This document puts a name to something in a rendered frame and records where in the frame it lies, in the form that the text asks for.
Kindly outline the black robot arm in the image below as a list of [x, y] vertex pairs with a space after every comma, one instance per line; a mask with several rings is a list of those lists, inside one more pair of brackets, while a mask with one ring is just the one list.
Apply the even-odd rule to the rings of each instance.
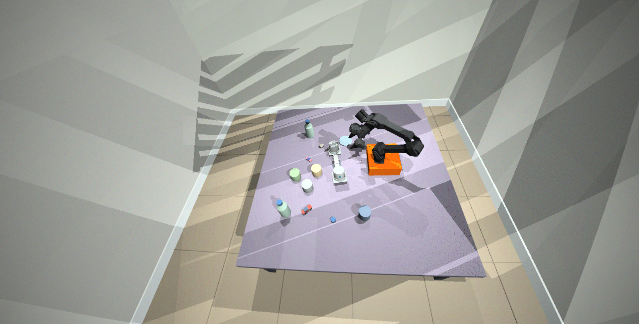
[[[388, 119], [381, 113], [371, 113], [369, 115], [365, 110], [361, 109], [355, 117], [358, 118], [361, 123], [365, 122], [364, 126], [367, 131], [372, 131], [374, 128], [377, 128], [378, 130], [384, 129], [403, 138], [406, 143], [386, 145], [384, 142], [377, 142], [376, 146], [372, 149], [374, 163], [384, 164], [386, 153], [406, 153], [409, 156], [418, 157], [422, 149], [424, 149], [424, 144], [421, 142], [420, 138], [415, 136], [413, 131], [406, 130], [401, 126], [388, 121]], [[349, 127], [349, 131], [358, 136], [361, 133], [361, 126], [352, 123]], [[414, 139], [414, 141], [412, 141], [412, 139]]]

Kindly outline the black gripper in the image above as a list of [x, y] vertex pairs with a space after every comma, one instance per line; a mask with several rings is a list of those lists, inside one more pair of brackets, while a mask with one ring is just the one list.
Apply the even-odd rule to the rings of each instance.
[[[354, 122], [354, 124], [360, 126], [360, 124], [358, 124], [357, 122]], [[361, 147], [361, 149], [365, 148], [365, 142], [362, 140], [362, 138], [365, 138], [365, 135], [370, 134], [370, 131], [367, 131], [365, 129], [364, 125], [361, 125], [361, 133], [360, 135], [358, 135], [358, 138], [355, 140], [353, 146], [350, 147], [350, 149], [356, 148], [356, 147]], [[350, 133], [348, 138], [352, 138], [354, 137], [356, 134]]]

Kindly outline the tan cylinder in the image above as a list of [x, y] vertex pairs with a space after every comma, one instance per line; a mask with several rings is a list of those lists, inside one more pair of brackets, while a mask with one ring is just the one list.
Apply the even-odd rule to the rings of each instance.
[[312, 174], [315, 178], [319, 178], [322, 175], [322, 169], [321, 169], [321, 165], [318, 163], [315, 163], [312, 167]]

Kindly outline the green cylinder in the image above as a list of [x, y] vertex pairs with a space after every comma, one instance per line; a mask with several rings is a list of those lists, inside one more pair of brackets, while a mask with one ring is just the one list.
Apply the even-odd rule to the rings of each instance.
[[294, 182], [301, 180], [301, 172], [297, 168], [290, 170], [290, 177]]

